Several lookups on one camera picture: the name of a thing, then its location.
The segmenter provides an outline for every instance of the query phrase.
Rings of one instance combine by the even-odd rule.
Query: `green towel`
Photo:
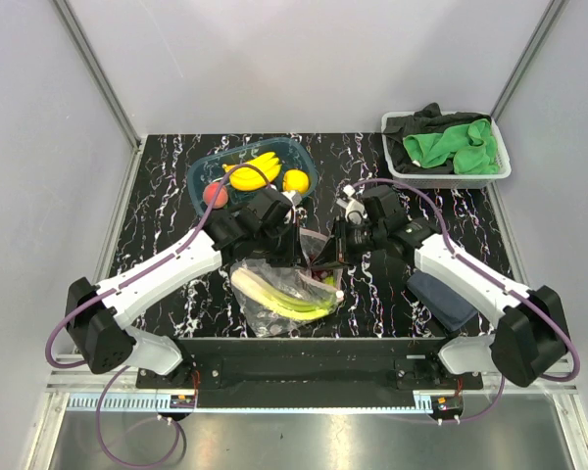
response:
[[[496,174],[497,141],[488,119],[454,125],[443,133],[408,135],[403,145],[413,162],[423,168],[453,159],[456,174]]]

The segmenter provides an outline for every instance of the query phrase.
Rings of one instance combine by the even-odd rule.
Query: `laundry basket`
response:
[[[399,118],[402,116],[410,116],[414,113],[411,112],[392,112],[383,115],[381,120],[381,130],[385,130],[385,126],[389,118]],[[442,113],[443,115],[449,115],[455,113],[455,111]],[[417,173],[400,173],[394,167],[394,163],[390,158],[388,152],[388,139],[385,135],[383,139],[383,152],[385,153],[385,161],[388,163],[390,173],[396,181],[414,186],[415,188],[442,188],[442,189],[481,189],[490,184],[492,181],[497,179],[503,179],[510,176],[512,167],[510,166],[510,156],[506,149],[506,144],[503,142],[499,127],[492,120],[492,135],[497,140],[497,164],[499,165],[500,171],[498,174],[417,174]]]

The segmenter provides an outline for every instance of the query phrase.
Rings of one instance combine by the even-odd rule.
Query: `blue bin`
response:
[[[200,159],[187,171],[187,189],[192,200],[196,213],[205,213],[207,205],[203,202],[203,191],[213,181],[220,180],[224,176],[222,165],[234,165],[250,162],[265,152],[275,152],[281,160],[283,167],[281,173],[272,182],[281,191],[283,188],[283,175],[288,169],[301,169],[310,177],[310,189],[303,195],[312,194],[318,184],[318,173],[310,154],[301,144],[287,137],[275,137],[273,139],[261,140],[254,144],[248,144],[236,149],[218,152]],[[238,191],[230,184],[225,186],[228,193],[228,204],[238,205],[247,203],[255,194],[255,191]]]

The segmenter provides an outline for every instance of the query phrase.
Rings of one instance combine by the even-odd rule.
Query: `plastic bag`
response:
[[[317,256],[327,237],[301,229],[306,260]],[[258,337],[289,333],[333,313],[344,299],[342,269],[312,273],[296,267],[271,267],[263,259],[244,259],[231,267],[235,298]]]

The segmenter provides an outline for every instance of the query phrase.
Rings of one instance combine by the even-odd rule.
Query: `marble tabletop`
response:
[[[371,177],[390,177],[380,134],[209,134],[150,135],[137,170],[111,275],[167,248],[196,224],[198,217],[186,187],[186,173],[197,160],[277,135],[299,141],[312,156],[318,187],[303,205],[303,226],[329,234],[341,213],[335,201],[345,184]],[[501,233],[486,190],[431,190],[456,242],[495,270],[512,277]],[[432,210],[409,192],[400,199],[411,217],[432,218]],[[345,271],[346,298],[337,312],[302,326],[292,337],[443,336],[429,311],[406,289],[411,270],[384,253],[364,257]],[[159,335],[254,337],[240,311],[223,267],[194,279],[150,307],[136,326]],[[486,332],[488,323],[474,317],[463,332]]]

